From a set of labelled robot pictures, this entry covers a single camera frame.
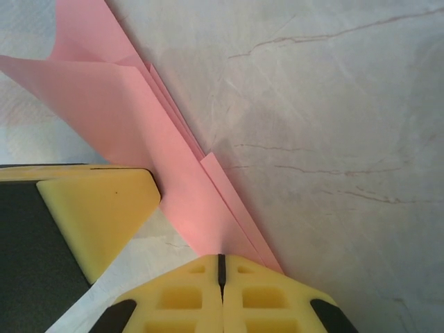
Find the pink paper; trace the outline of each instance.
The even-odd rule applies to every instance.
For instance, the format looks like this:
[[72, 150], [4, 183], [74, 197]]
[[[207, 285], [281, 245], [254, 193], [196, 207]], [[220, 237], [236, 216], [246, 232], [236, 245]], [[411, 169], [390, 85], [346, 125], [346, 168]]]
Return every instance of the pink paper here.
[[108, 161], [150, 169], [162, 211], [197, 253], [243, 255], [281, 271], [215, 156], [203, 158], [154, 67], [103, 1], [59, 0], [49, 59], [0, 56], [0, 69]]

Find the gray marble surface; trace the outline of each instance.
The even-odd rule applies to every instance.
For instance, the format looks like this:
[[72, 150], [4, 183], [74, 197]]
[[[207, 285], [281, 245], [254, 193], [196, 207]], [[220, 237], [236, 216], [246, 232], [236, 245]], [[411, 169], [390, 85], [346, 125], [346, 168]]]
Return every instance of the gray marble surface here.
[[[109, 4], [291, 277], [361, 332], [444, 332], [443, 0]], [[53, 2], [2, 1], [0, 28], [0, 52], [43, 58]], [[0, 79], [0, 162], [100, 160]], [[158, 212], [53, 332], [193, 257]]]

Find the rectangular hole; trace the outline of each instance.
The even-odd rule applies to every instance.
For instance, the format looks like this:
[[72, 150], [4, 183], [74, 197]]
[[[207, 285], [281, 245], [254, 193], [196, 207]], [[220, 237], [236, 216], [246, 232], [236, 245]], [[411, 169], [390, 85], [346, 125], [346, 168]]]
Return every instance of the rectangular hole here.
[[148, 323], [145, 333], [194, 333], [196, 323], [192, 321], [171, 321]]
[[200, 309], [202, 291], [197, 287], [168, 287], [162, 290], [158, 309]]
[[246, 321], [247, 333], [298, 333], [298, 324], [291, 319], [250, 319]]
[[242, 291], [242, 303], [252, 309], [285, 309], [287, 299], [282, 290], [275, 287], [250, 287]]

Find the yellow plastic block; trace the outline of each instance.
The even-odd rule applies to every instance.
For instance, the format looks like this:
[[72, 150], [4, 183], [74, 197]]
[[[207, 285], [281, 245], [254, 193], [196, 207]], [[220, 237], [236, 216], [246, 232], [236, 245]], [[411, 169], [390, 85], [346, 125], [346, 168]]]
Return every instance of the yellow plastic block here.
[[222, 333], [217, 269], [208, 255], [121, 295], [137, 303], [123, 333]]
[[235, 255], [226, 256], [225, 333], [326, 333], [311, 308], [327, 294]]
[[67, 173], [59, 166], [44, 166], [27, 172], [28, 177], [46, 179], [37, 188], [91, 283], [160, 201], [153, 177], [143, 169], [89, 165], [72, 166]]

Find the yellow plastic corner piece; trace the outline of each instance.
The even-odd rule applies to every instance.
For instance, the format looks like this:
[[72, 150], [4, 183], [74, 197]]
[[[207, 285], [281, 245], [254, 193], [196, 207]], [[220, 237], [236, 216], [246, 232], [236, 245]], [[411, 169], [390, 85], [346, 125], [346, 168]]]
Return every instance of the yellow plastic corner piece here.
[[207, 255], [121, 295], [137, 303], [123, 333], [223, 333], [217, 269]]
[[243, 257], [228, 255], [225, 262], [224, 332], [326, 333], [310, 300], [335, 305], [327, 294]]
[[160, 201], [154, 179], [144, 169], [82, 165], [23, 171], [28, 173], [27, 179], [45, 179], [37, 188], [90, 283], [111, 264]]

